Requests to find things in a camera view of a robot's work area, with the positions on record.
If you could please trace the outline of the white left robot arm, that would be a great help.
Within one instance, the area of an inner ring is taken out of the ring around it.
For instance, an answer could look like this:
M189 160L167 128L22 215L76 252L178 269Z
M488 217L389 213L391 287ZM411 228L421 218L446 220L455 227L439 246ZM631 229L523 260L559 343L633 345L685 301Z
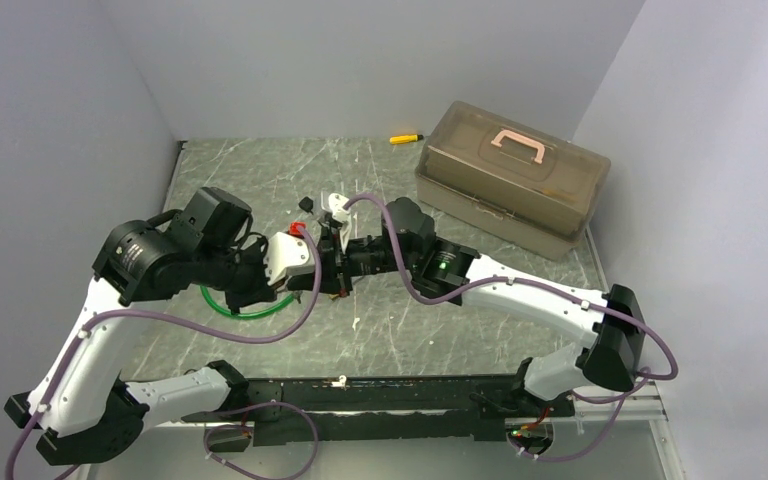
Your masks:
M247 203L203 187L182 209L111 231L55 362L33 390L12 395L4 407L22 439L39 433L36 448L48 464L104 463L162 423L200 412L232 420L245 411L248 381L224 361L148 382L124 381L121 372L151 321L197 329L149 303L195 285L223 292L238 313L274 301L293 268L314 269L308 238L265 237L252 224Z

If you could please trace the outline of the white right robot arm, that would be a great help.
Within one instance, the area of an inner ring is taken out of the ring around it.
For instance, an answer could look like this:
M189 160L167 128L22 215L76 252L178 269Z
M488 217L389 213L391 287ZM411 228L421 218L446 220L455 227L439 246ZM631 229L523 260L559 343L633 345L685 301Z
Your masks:
M271 238L270 285L344 295L355 277L397 271L423 304L489 308L555 329L571 344L524 360L515 375L511 401L524 415L582 386L633 390L644 332L629 289L581 290L517 271L438 236L434 219L406 197L383 206L380 236L352 239L349 202L329 196L318 241L299 232Z

